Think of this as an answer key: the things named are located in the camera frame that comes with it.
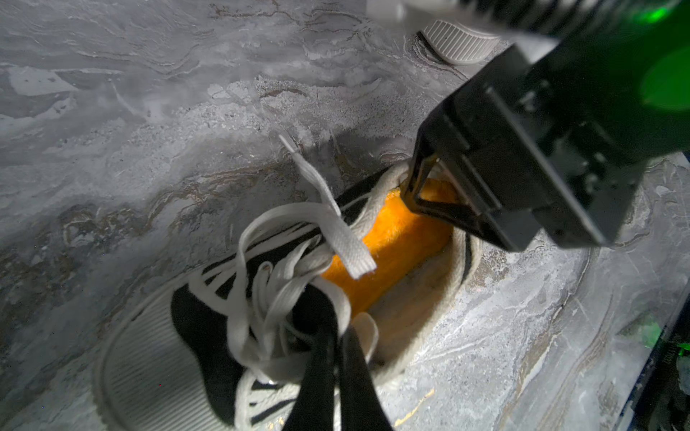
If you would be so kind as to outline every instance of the shoelace aglet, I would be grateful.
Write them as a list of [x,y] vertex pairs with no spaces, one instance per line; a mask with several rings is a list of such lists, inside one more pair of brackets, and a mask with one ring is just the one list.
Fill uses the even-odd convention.
[[293,143],[290,143],[290,141],[288,141],[288,139],[285,136],[283,136],[282,134],[279,134],[278,138],[280,139],[280,141],[283,143],[285,148],[287,148],[290,153],[297,152],[297,148],[294,145],[294,141],[293,141]]

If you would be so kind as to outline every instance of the black and white sneaker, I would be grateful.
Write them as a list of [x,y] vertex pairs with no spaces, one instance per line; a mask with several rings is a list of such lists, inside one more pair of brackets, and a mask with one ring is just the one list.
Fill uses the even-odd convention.
[[[373,381],[383,384],[402,372],[471,279],[480,241],[407,211],[399,190],[406,163],[336,200],[281,140],[322,202],[257,217],[236,254],[165,283],[116,328],[95,367],[94,394],[109,429],[282,425],[312,341],[294,315],[308,285],[333,303],[340,334],[356,329]],[[431,181],[428,194],[449,187]]]

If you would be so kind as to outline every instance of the green light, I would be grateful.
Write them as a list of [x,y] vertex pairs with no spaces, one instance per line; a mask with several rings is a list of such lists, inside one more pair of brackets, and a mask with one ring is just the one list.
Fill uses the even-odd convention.
[[690,109],[690,46],[673,51],[644,75],[642,103],[667,111]]
[[658,8],[655,10],[651,10],[649,12],[643,12],[639,14],[638,16],[635,17],[635,20],[638,23],[642,24],[655,24],[662,19],[668,17],[671,14],[671,11],[666,9],[666,8]]
[[651,325],[643,326],[641,328],[641,333],[644,346],[651,349],[661,336],[661,327],[658,323],[654,322]]

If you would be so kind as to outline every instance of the orange insole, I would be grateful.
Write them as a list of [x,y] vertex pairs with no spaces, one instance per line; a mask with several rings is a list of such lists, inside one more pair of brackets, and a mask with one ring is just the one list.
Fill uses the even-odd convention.
[[[421,197],[427,201],[454,202],[453,186],[427,179]],[[451,240],[452,226],[440,220],[413,214],[400,198],[400,189],[391,190],[364,244],[376,261],[376,270],[353,280],[338,256],[322,275],[345,291],[352,316],[367,311],[386,291],[427,258],[441,251]]]

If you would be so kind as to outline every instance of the gray marble surface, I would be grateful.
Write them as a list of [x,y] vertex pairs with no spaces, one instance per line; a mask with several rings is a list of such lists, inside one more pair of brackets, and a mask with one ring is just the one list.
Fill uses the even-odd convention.
[[[260,212],[410,154],[479,66],[436,62],[362,1],[5,0],[0,7],[0,428],[103,430],[104,339]],[[486,247],[408,372],[397,429],[609,429],[690,268],[688,164],[653,163],[620,243]]]

